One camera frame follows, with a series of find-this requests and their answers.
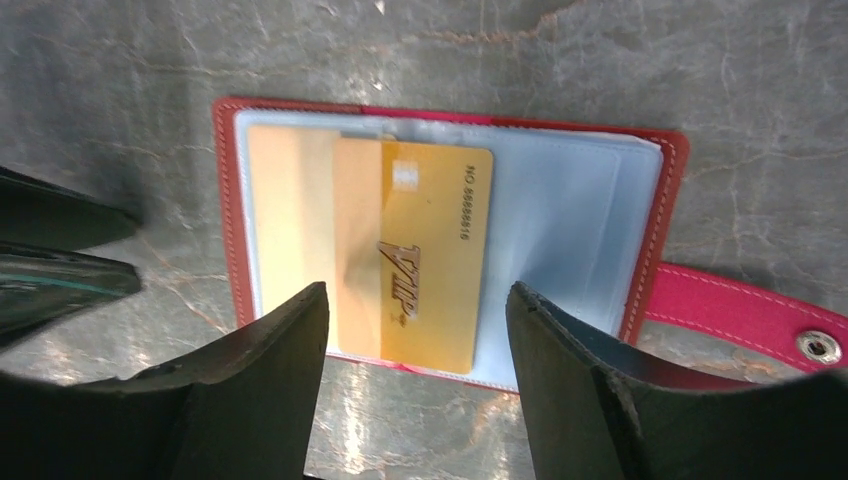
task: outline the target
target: red leather cover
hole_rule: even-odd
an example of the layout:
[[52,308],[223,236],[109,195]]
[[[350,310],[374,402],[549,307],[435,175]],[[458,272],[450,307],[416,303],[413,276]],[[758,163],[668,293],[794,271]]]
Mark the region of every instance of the red leather cover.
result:
[[[805,372],[825,365],[801,353],[795,341],[819,331],[848,345],[848,318],[751,285],[685,267],[662,264],[647,318],[722,338]],[[848,356],[833,365],[848,367]]]
[[218,151],[218,172],[221,196],[221,215],[223,218],[223,236],[227,255],[233,301],[239,326],[246,325],[255,318],[250,295],[250,278],[247,273],[248,258],[244,231],[244,216],[238,165],[235,146],[234,115],[243,109],[299,110],[326,113],[346,113],[361,115],[380,115],[390,117],[408,117],[423,120],[441,120],[476,125],[503,127],[542,128],[551,130],[609,132],[634,135],[662,148],[663,167],[657,184],[653,206],[645,230],[642,249],[639,253],[636,271],[627,298],[627,308],[619,337],[628,343],[635,343],[638,331],[644,321],[647,298],[650,295],[660,263],[662,246],[668,233],[674,200],[680,187],[680,180],[686,160],[689,156],[689,142],[683,134],[665,130],[642,128],[607,127],[582,125],[568,122],[554,122],[521,118],[469,115],[449,112],[430,112],[382,108],[355,105],[335,105],[265,98],[225,97],[215,102],[213,115],[215,121],[216,145]]

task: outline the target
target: white stitching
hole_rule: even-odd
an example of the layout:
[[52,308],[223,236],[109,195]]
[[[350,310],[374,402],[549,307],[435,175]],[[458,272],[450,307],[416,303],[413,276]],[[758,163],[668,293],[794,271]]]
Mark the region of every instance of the white stitching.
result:
[[642,303],[642,292],[645,290],[645,281],[648,279],[648,269],[651,265],[651,258],[653,258],[654,255],[654,247],[656,247],[657,244],[658,230],[662,223],[663,215],[665,214],[665,204],[668,200],[668,192],[671,190],[671,180],[674,176],[674,168],[677,161],[677,148],[673,143],[659,137],[650,137],[649,140],[666,145],[669,149],[671,149],[671,156],[669,157],[668,173],[665,176],[665,182],[662,186],[662,196],[660,197],[660,204],[657,209],[657,218],[651,227],[651,241],[648,243],[648,251],[645,254],[645,261],[642,262],[642,271],[639,273],[636,296],[633,298],[633,305],[630,307],[630,315],[627,317],[627,322],[625,323],[625,342],[630,339],[630,335],[633,333],[633,323],[636,321],[636,312],[639,310],[639,305]]
[[227,242],[227,255],[229,256],[229,265],[230,265],[230,277],[232,282],[230,283],[233,288],[233,292],[236,297],[236,325],[244,325],[244,309],[242,308],[242,299],[241,299],[241,283],[238,279],[238,262],[235,261],[235,247],[233,246],[233,218],[232,212],[230,211],[230,175],[229,175],[229,167],[227,165],[227,141],[224,136],[224,112],[229,110],[237,110],[239,108],[238,105],[232,103],[225,103],[219,106],[216,115],[216,123],[218,128],[218,167],[221,169],[221,179],[223,182],[223,188],[221,191],[221,197],[223,197],[224,204],[224,229],[226,232],[226,242]]
[[444,379],[447,379],[447,380],[454,380],[454,381],[457,381],[457,382],[467,383],[469,385],[476,385],[476,386],[479,386],[479,387],[490,388],[492,390],[499,390],[501,392],[507,392],[507,393],[518,392],[518,390],[515,387],[507,387],[506,385],[500,385],[500,384],[497,384],[497,383],[474,380],[473,378],[464,377],[462,375],[457,375],[457,374],[454,374],[454,373],[443,372],[441,370],[433,370],[433,369],[430,369],[430,368],[415,367],[415,366],[411,366],[411,365],[407,365],[407,364],[403,364],[403,363],[401,363],[399,365],[402,368],[395,368],[395,370],[398,370],[400,372],[409,372],[409,373],[414,373],[416,375],[427,375],[429,377],[444,378]]
[[[794,305],[792,303],[787,303],[787,302],[784,302],[782,300],[778,300],[777,298],[771,297],[769,295],[764,295],[762,293],[759,293],[759,292],[756,292],[756,291],[753,291],[753,290],[748,290],[746,288],[742,288],[742,287],[739,287],[739,286],[736,286],[736,285],[733,285],[733,284],[730,284],[730,283],[725,283],[725,282],[722,282],[722,281],[719,281],[719,280],[713,280],[713,279],[710,279],[710,278],[703,278],[703,277],[698,277],[696,275],[691,275],[691,274],[688,274],[688,273],[679,272],[679,271],[676,271],[676,270],[669,269],[667,267],[660,267],[660,271],[665,272],[665,273],[670,273],[672,275],[677,275],[677,276],[680,276],[680,277],[683,277],[683,278],[688,278],[688,279],[691,279],[691,280],[697,280],[699,282],[708,283],[708,284],[715,285],[715,286],[718,286],[718,287],[724,287],[724,288],[727,288],[727,289],[730,289],[730,290],[733,290],[733,291],[736,291],[736,292],[741,292],[741,293],[744,293],[744,294],[747,294],[747,295],[751,295],[751,296],[766,300],[768,302],[776,303],[776,304],[778,304],[782,307],[787,307],[787,308],[791,308],[793,310],[797,310],[797,311],[799,311],[803,314],[810,315],[812,317],[818,318],[819,320],[824,320],[825,322],[828,322],[831,325],[839,327],[843,330],[848,330],[848,326],[844,325],[843,323],[836,321],[833,318],[828,318],[826,316],[823,316],[823,315],[815,313],[811,310],[808,310],[804,307]],[[833,314],[833,316],[836,317],[836,318],[840,318],[842,320],[845,320],[845,317],[842,317],[841,315]]]
[[710,332],[714,335],[717,335],[719,337],[724,337],[725,339],[731,340],[733,342],[738,342],[739,344],[747,345],[751,348],[760,350],[761,352],[768,353],[769,355],[777,357],[777,358],[785,361],[786,363],[792,364],[794,366],[799,366],[799,365],[802,365],[802,366],[805,366],[805,367],[810,366],[810,364],[807,364],[804,361],[801,361],[801,360],[792,358],[788,355],[785,355],[783,353],[774,351],[774,350],[772,350],[768,347],[760,345],[759,343],[755,343],[755,342],[752,342],[752,341],[747,340],[745,338],[738,337],[736,335],[733,335],[732,333],[727,333],[723,330],[718,330],[718,329],[715,329],[715,328],[707,327],[707,326],[702,325],[702,324],[697,323],[697,322],[690,322],[690,321],[687,321],[687,320],[683,320],[681,318],[672,317],[670,315],[664,315],[662,313],[655,313],[655,312],[647,312],[647,313],[645,313],[645,316],[648,317],[648,318],[653,318],[653,319],[657,319],[657,320],[667,320],[669,322],[674,322],[674,323],[678,323],[678,324],[681,324],[681,325],[688,325],[690,327],[693,327],[693,328],[699,329],[699,330],[706,330],[706,331],[708,331],[708,332]]

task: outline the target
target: metal snap fastener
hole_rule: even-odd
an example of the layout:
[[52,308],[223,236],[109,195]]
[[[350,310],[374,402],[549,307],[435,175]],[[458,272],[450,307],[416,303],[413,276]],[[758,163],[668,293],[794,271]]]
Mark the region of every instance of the metal snap fastener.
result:
[[833,365],[842,358],[842,347],[830,335],[816,330],[807,330],[795,339],[798,350],[808,359]]

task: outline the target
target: marble surface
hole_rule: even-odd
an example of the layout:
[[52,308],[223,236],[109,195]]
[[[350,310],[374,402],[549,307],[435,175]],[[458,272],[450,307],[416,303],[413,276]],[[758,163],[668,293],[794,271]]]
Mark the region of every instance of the marble surface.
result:
[[[674,128],[692,157],[665,250],[848,313],[848,2],[3,0],[0,162],[143,214],[97,253],[146,289],[0,356],[127,377],[234,327],[210,105],[225,94]],[[649,325],[644,349],[791,369]],[[517,397],[328,361],[307,471],[527,479]]]

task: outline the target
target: black plastic part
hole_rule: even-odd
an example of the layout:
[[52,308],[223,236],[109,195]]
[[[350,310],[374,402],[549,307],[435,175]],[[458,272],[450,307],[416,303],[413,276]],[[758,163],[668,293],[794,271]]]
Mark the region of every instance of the black plastic part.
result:
[[0,242],[0,347],[48,320],[139,290],[132,265]]
[[507,327],[539,480],[844,476],[845,370],[769,386],[714,377],[623,344],[521,283]]
[[122,210],[0,167],[0,242],[82,250],[128,238],[137,228]]
[[313,284],[126,381],[62,387],[0,373],[4,476],[305,478],[328,328],[324,285]]

